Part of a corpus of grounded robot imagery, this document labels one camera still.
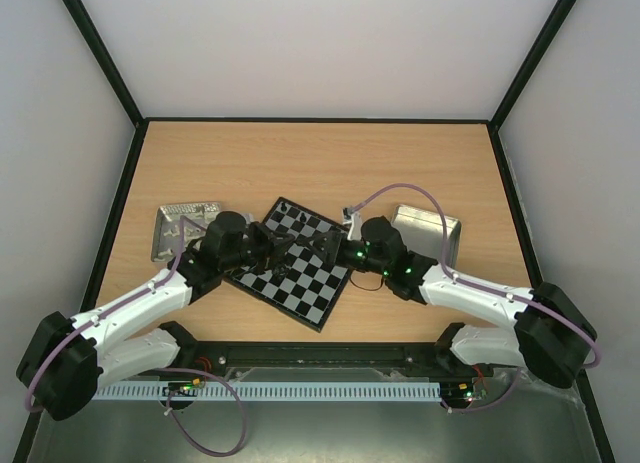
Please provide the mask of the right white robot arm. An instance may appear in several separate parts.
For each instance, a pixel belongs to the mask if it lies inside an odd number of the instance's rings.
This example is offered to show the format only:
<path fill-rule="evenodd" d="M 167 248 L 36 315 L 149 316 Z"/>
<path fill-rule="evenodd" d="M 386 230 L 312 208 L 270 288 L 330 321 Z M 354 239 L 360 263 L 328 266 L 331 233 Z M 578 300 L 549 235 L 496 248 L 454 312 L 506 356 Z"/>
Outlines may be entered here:
<path fill-rule="evenodd" d="M 475 364 L 522 367 L 567 389 L 594 352 L 595 329 L 557 285 L 510 287 L 459 273 L 408 249 L 385 217 L 367 220 L 357 239 L 329 230 L 298 241 L 324 263 L 380 275 L 403 300 L 488 322 L 485 329 L 462 325 L 438 347 L 436 362 L 447 374 Z"/>

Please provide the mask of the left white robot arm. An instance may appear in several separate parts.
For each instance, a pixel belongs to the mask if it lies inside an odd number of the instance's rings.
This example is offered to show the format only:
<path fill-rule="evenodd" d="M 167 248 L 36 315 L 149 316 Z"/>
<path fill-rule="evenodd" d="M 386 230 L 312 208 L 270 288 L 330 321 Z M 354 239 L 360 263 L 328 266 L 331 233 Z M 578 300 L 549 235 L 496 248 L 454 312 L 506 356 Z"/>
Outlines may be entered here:
<path fill-rule="evenodd" d="M 216 289 L 228 274 L 283 266 L 295 238 L 223 211 L 187 240 L 191 219 L 179 220 L 179 251 L 153 278 L 97 308 L 66 317 L 55 311 L 38 324 L 16 369 L 26 387 L 25 409 L 56 421 L 82 409 L 95 393 L 148 370 L 169 367 L 181 352 L 176 337 L 155 330 L 135 334 L 160 317 Z"/>

